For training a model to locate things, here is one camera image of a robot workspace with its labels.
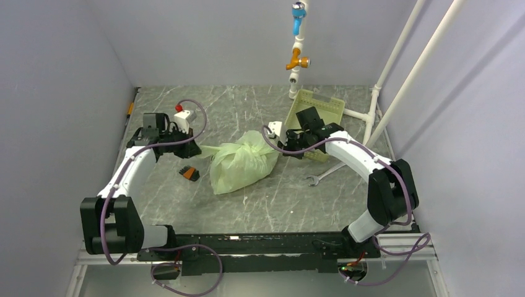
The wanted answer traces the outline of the light green plastic bag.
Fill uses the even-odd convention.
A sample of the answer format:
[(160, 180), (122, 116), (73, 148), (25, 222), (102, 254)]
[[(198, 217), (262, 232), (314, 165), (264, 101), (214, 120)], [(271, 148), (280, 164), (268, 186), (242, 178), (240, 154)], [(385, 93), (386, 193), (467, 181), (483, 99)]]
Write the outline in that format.
[(237, 191), (265, 178), (279, 157), (258, 131), (245, 132), (234, 143), (200, 148), (199, 158), (211, 158), (209, 177), (215, 195)]

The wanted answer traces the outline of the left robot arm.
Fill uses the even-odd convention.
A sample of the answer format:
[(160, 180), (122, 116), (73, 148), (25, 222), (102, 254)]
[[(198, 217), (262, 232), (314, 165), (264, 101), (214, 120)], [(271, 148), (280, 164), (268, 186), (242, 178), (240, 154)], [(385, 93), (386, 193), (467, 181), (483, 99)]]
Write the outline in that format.
[(169, 117), (144, 113), (142, 126), (126, 144), (124, 159), (110, 182), (95, 196), (80, 204), (85, 249), (89, 254), (130, 254), (153, 248), (163, 260), (173, 258), (178, 243), (168, 225), (143, 224), (133, 202), (155, 164), (164, 154), (191, 158), (201, 154), (190, 124), (193, 110)]

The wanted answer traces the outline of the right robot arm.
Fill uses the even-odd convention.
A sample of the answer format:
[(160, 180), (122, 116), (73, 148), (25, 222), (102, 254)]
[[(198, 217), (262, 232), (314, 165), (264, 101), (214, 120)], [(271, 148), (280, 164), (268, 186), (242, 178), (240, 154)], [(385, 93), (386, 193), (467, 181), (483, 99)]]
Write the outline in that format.
[(354, 170), (368, 184), (367, 207), (345, 228), (341, 240), (344, 254), (355, 257), (365, 248), (365, 241), (398, 225), (401, 217), (408, 221), (419, 206), (410, 165), (402, 160), (383, 157), (357, 142), (337, 123), (326, 123), (315, 107), (296, 113), (299, 127), (287, 129), (281, 122), (271, 122), (268, 136), (277, 139), (279, 151), (287, 157), (301, 159), (319, 150)]

